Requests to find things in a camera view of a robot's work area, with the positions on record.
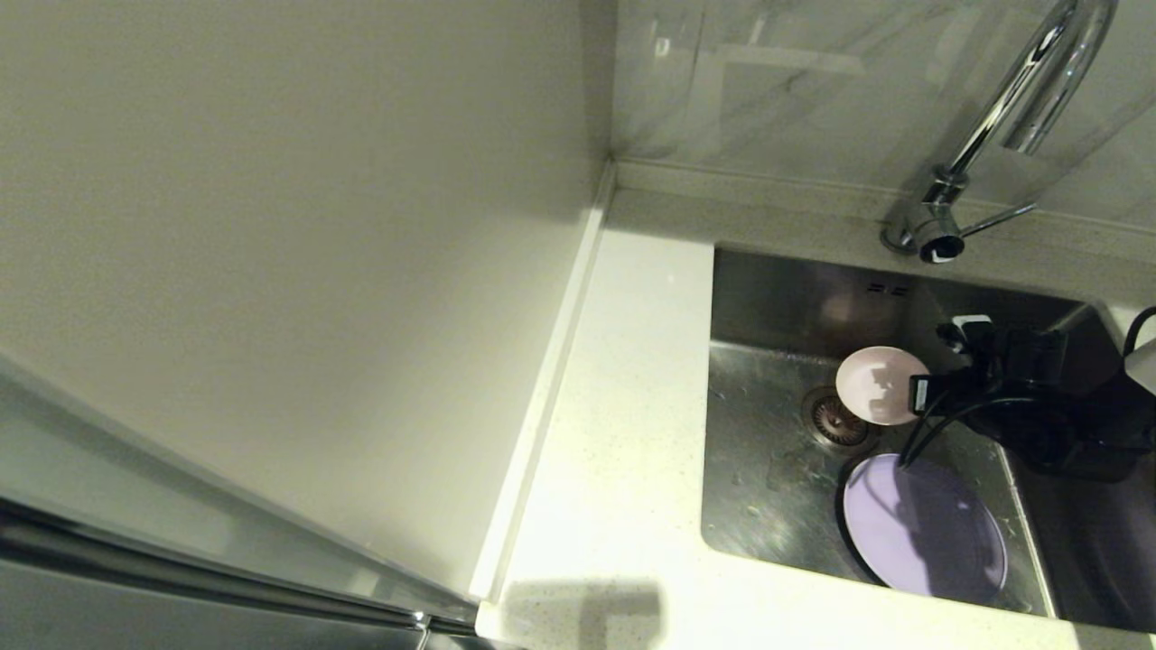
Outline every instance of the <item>black cord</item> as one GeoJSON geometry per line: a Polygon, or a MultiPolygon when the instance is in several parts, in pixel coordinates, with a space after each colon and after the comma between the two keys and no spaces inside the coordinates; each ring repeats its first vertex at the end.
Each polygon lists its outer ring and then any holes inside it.
{"type": "Polygon", "coordinates": [[[1038,397],[998,397],[998,398],[994,398],[994,399],[990,399],[987,401],[980,401],[978,404],[972,404],[970,406],[964,406],[963,408],[956,411],[951,415],[948,415],[947,418],[944,418],[939,424],[935,424],[935,427],[932,428],[932,430],[927,433],[927,437],[925,437],[922,440],[922,442],[919,443],[919,446],[917,446],[914,449],[914,451],[911,452],[911,458],[909,458],[906,463],[902,461],[903,457],[901,456],[899,457],[899,459],[901,459],[899,466],[901,467],[907,467],[912,463],[914,463],[916,459],[919,458],[919,455],[922,453],[925,449],[927,449],[927,445],[929,445],[932,443],[932,441],[934,441],[935,437],[939,436],[940,433],[943,431],[943,429],[946,429],[949,426],[951,426],[951,423],[955,422],[956,420],[958,420],[959,418],[963,418],[965,415],[975,413],[976,411],[979,411],[980,408],[986,408],[988,406],[994,406],[996,404],[1024,404],[1024,402],[1033,402],[1033,401],[1040,401],[1040,398],[1038,398],[1038,397]]]}
{"type": "Polygon", "coordinates": [[[901,467],[906,467],[907,465],[911,464],[911,461],[907,460],[907,455],[911,453],[911,448],[916,445],[916,438],[919,437],[919,431],[924,429],[924,424],[927,422],[927,419],[935,413],[935,409],[939,408],[939,405],[947,398],[947,396],[950,392],[951,389],[947,389],[943,392],[941,392],[939,397],[933,399],[932,402],[927,405],[927,408],[924,409],[924,414],[919,416],[919,421],[916,422],[916,428],[911,429],[911,435],[907,436],[907,442],[903,445],[903,451],[899,452],[901,467]]]}
{"type": "Polygon", "coordinates": [[[1136,350],[1136,339],[1140,338],[1140,328],[1144,326],[1144,323],[1149,318],[1156,316],[1156,306],[1149,306],[1148,309],[1140,312],[1136,319],[1132,322],[1132,326],[1128,327],[1128,335],[1124,339],[1124,356],[1128,356],[1136,350]]]}

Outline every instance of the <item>sink basin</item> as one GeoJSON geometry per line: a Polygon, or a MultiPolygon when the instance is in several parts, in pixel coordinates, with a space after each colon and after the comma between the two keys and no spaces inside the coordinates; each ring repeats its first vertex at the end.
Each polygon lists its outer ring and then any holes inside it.
{"type": "MultiPolygon", "coordinates": [[[[835,264],[718,249],[711,320],[702,533],[717,551],[876,582],[845,541],[842,478],[867,455],[897,452],[913,424],[876,428],[842,446],[817,435],[814,396],[839,363],[894,346],[932,372],[963,357],[935,335],[953,316],[990,315],[1039,328],[1064,323],[1062,387],[1110,377],[1119,354],[1099,313],[1070,300],[835,264]]],[[[1154,467],[1125,483],[1043,477],[961,423],[921,458],[969,485],[991,510],[1008,555],[992,607],[1131,629],[1156,629],[1154,467]],[[1121,539],[1128,531],[1129,539],[1121,539]]]]}

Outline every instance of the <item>faucet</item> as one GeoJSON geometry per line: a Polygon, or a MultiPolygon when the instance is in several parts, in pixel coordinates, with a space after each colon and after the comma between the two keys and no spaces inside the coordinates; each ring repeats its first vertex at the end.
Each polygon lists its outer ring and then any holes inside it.
{"type": "Polygon", "coordinates": [[[1029,202],[964,230],[951,214],[951,206],[968,187],[968,169],[1028,87],[1039,79],[1035,95],[1003,141],[1005,147],[1022,154],[1036,153],[1088,73],[1107,36],[1116,5],[1117,0],[1060,0],[1055,3],[1008,71],[1000,91],[955,158],[932,168],[932,183],[919,206],[913,210],[896,210],[888,219],[880,234],[883,245],[899,253],[919,253],[926,263],[951,261],[963,252],[964,237],[1036,208],[1036,204],[1029,202]]]}

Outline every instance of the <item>backsplash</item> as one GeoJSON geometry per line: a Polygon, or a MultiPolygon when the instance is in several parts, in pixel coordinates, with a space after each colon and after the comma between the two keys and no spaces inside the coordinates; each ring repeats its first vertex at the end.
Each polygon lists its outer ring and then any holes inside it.
{"type": "MultiPolygon", "coordinates": [[[[1053,0],[621,0],[614,149],[776,178],[922,189],[1053,0]]],[[[1121,0],[1035,157],[990,146],[969,199],[1156,231],[1156,2],[1121,0]]]]}

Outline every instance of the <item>sink drain strainer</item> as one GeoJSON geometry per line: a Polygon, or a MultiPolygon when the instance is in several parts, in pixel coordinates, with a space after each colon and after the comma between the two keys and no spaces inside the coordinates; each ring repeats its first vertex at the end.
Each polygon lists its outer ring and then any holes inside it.
{"type": "Polygon", "coordinates": [[[832,386],[807,393],[802,402],[802,421],[810,435],[831,451],[858,453],[874,442],[867,422],[847,411],[832,386]]]}

